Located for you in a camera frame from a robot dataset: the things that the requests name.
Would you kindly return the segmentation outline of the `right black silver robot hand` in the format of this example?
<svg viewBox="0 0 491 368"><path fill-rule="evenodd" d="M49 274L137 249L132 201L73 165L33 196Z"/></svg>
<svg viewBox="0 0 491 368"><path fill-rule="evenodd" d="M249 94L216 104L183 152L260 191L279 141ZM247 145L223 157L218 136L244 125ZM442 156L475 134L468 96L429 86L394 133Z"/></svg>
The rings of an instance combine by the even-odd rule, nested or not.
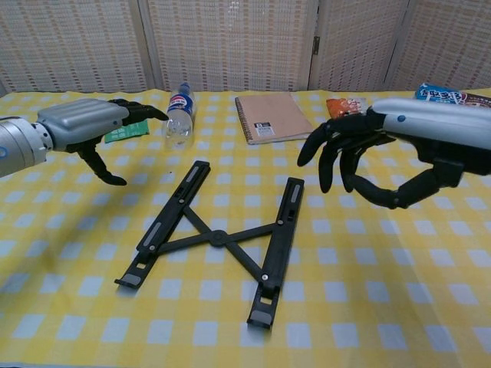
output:
<svg viewBox="0 0 491 368"><path fill-rule="evenodd" d="M417 151L430 168L398 189L382 189L356 171L361 156L371 147L402 140ZM385 98L363 113L331 118L305 141L297 160L304 166L320 153L321 191L330 190L333 167L340 165L346 192L356 191L369 202L405 209L442 188L455 188L464 173L490 174L490 110L434 101Z"/></svg>

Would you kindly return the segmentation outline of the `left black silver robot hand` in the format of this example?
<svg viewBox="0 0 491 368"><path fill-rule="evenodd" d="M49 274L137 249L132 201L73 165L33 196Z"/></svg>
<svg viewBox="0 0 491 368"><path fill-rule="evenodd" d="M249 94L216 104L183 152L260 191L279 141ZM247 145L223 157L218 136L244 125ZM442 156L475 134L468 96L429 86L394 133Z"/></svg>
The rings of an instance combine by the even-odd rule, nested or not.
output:
<svg viewBox="0 0 491 368"><path fill-rule="evenodd" d="M103 182L125 186L125 179L108 171L96 145L106 134L146 119L167 121L169 117L136 101L87 98L40 110L37 122L49 132L54 151L76 153Z"/></svg>

